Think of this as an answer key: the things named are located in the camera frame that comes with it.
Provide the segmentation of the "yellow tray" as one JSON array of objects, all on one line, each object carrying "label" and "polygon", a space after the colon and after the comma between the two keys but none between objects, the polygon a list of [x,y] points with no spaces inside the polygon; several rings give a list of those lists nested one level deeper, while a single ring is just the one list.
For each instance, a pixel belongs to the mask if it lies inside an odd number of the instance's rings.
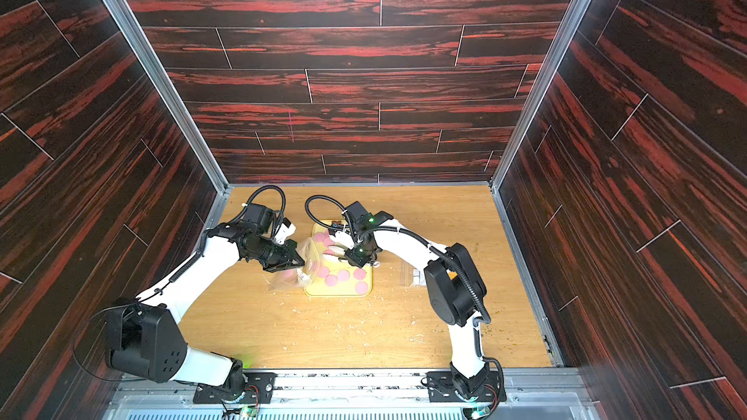
[{"label": "yellow tray", "polygon": [[[324,227],[314,225],[310,237],[315,233],[328,233],[328,231]],[[320,275],[304,289],[309,297],[362,298],[369,295],[373,288],[373,272],[369,266],[362,268],[366,270],[367,277],[364,280],[358,280],[353,276],[353,272],[359,268],[350,266],[348,262],[340,258],[342,256],[340,245],[336,243],[330,246],[324,255]]]}]

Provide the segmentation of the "clear resealable bag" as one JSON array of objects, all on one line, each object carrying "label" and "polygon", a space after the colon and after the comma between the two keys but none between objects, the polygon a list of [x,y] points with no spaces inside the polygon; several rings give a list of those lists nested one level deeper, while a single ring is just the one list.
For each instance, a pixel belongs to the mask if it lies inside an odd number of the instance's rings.
[{"label": "clear resealable bag", "polygon": [[400,271],[400,284],[403,287],[425,287],[426,281],[423,271],[418,268],[414,268],[411,264],[405,261],[401,262]]},{"label": "clear resealable bag", "polygon": [[330,239],[329,233],[315,233],[312,237],[302,241],[297,247],[297,252],[305,263],[300,268],[275,273],[268,280],[268,289],[286,291],[309,287],[320,275],[325,257],[324,252],[335,244],[336,242]]}]

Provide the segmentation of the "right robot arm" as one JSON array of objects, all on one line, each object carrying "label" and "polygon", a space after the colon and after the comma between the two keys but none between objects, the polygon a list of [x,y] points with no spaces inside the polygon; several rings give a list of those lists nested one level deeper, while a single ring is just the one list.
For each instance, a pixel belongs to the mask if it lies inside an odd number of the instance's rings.
[{"label": "right robot arm", "polygon": [[336,259],[365,268],[388,252],[420,271],[433,311],[449,328],[449,387],[462,400],[475,401],[487,388],[490,367],[502,367],[482,352],[482,326],[491,322],[484,304],[487,289],[467,248],[429,240],[389,213],[370,213],[358,201],[344,206],[315,194],[305,201],[305,213],[328,231]]}]

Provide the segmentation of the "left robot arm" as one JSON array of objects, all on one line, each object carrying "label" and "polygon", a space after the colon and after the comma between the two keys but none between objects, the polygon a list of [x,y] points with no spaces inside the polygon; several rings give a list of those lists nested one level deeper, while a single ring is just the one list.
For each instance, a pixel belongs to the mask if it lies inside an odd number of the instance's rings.
[{"label": "left robot arm", "polygon": [[195,252],[170,274],[107,310],[107,367],[157,383],[213,387],[231,400],[244,393],[243,363],[192,348],[179,324],[214,281],[239,261],[255,261],[269,273],[305,266],[291,239],[295,227],[285,209],[258,202],[267,190],[258,188],[233,219],[204,231]]}]

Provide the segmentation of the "pink round cookie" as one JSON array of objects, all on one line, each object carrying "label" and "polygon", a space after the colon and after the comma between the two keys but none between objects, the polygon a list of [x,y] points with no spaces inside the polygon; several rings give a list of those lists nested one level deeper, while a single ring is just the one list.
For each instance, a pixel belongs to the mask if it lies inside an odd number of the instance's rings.
[{"label": "pink round cookie", "polygon": [[353,276],[358,280],[364,280],[367,277],[367,272],[366,270],[359,268],[353,272]]}]

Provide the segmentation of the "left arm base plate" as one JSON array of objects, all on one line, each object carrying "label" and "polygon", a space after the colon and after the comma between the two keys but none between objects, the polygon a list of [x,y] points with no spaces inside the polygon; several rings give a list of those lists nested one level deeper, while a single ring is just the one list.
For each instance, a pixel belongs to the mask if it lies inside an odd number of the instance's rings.
[{"label": "left arm base plate", "polygon": [[194,404],[269,404],[277,374],[272,371],[243,371],[233,374],[221,386],[199,384]]}]

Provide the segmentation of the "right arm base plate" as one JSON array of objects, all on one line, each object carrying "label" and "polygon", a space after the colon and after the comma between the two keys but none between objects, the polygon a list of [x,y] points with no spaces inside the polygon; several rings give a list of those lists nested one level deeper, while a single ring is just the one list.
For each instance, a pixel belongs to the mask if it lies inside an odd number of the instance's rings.
[{"label": "right arm base plate", "polygon": [[494,403],[507,400],[505,389],[501,386],[498,372],[483,369],[473,377],[448,369],[447,371],[428,371],[420,380],[432,403]]}]

